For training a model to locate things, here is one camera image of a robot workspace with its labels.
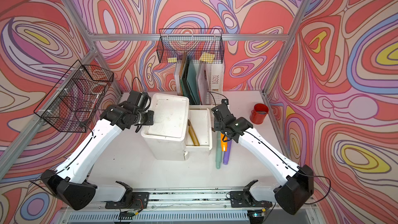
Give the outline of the white plastic drawer cabinet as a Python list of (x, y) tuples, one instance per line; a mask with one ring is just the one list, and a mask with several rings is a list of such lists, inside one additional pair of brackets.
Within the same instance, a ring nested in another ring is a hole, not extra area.
[(189, 99), (155, 93), (149, 108), (154, 111), (153, 125), (144, 126), (141, 135), (157, 160), (186, 161)]

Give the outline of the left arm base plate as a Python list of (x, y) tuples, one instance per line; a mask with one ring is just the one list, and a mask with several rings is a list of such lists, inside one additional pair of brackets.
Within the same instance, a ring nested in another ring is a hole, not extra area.
[(148, 205), (149, 192), (127, 192), (118, 202), (108, 201), (106, 209), (146, 209)]

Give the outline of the mint green toy microphone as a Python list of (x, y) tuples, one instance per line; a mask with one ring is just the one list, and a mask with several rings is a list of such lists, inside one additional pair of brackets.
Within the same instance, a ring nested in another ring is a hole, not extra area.
[(222, 146), (221, 146), (221, 133), (217, 132), (217, 145), (216, 145), (216, 169), (221, 168), (222, 164)]

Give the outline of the orange toy microphone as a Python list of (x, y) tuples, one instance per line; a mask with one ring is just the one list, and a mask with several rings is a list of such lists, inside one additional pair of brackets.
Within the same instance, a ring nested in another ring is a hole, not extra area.
[(224, 134), (221, 134), (220, 137), (221, 137), (221, 150), (223, 152), (226, 152), (228, 150), (228, 138)]

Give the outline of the white drawer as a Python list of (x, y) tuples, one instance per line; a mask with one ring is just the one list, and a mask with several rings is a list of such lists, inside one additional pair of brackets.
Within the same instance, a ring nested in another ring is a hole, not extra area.
[(210, 110), (205, 109), (189, 109), (189, 120), (192, 128), (198, 138), (200, 146), (195, 146), (190, 134), (187, 134), (186, 152), (201, 152), (209, 154), (212, 149), (212, 125)]

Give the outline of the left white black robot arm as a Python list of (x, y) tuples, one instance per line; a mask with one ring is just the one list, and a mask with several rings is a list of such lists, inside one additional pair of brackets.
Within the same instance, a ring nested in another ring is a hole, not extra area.
[(40, 177), (49, 191), (75, 211), (96, 202), (111, 208), (129, 208), (134, 203), (131, 186), (121, 181), (116, 185), (97, 186), (87, 181), (94, 164), (109, 144), (125, 129), (153, 125), (151, 97), (132, 90), (127, 100), (111, 105), (100, 115), (91, 134), (55, 170)]

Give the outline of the olive toy microphone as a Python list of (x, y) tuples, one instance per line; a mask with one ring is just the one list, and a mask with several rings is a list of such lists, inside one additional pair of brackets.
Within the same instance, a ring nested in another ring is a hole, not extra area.
[(194, 128), (193, 128), (192, 123), (191, 123), (190, 120), (188, 120), (188, 132), (189, 132), (189, 135), (190, 135), (190, 137), (192, 139), (193, 145), (194, 146), (200, 146), (200, 142), (198, 140), (198, 137), (197, 137), (197, 135), (196, 135), (196, 133), (194, 131)]

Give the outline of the purple toy microphone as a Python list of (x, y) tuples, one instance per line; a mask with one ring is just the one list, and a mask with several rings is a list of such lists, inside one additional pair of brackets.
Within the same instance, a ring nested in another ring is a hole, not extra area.
[(228, 140), (227, 142), (225, 142), (225, 144), (227, 146), (227, 149), (226, 149), (226, 151), (224, 152), (224, 155), (223, 155), (223, 164), (224, 165), (228, 165), (229, 159), (230, 159), (230, 153), (231, 153), (231, 150), (232, 150), (232, 141)]

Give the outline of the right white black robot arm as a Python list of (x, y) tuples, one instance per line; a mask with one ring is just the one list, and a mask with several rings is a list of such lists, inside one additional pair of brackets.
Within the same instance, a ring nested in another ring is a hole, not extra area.
[(314, 193), (314, 172), (293, 162), (268, 141), (244, 117), (236, 118), (223, 100), (211, 110), (214, 130), (249, 150), (272, 173), (277, 184), (262, 186), (255, 179), (247, 184), (239, 198), (242, 205), (254, 207), (262, 202), (274, 202), (288, 214), (296, 214)]

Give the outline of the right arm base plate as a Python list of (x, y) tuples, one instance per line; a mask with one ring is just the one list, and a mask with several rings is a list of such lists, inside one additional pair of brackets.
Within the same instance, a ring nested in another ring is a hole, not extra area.
[(269, 209), (273, 206), (272, 202), (257, 201), (245, 191), (230, 191), (228, 194), (232, 208), (265, 208)]

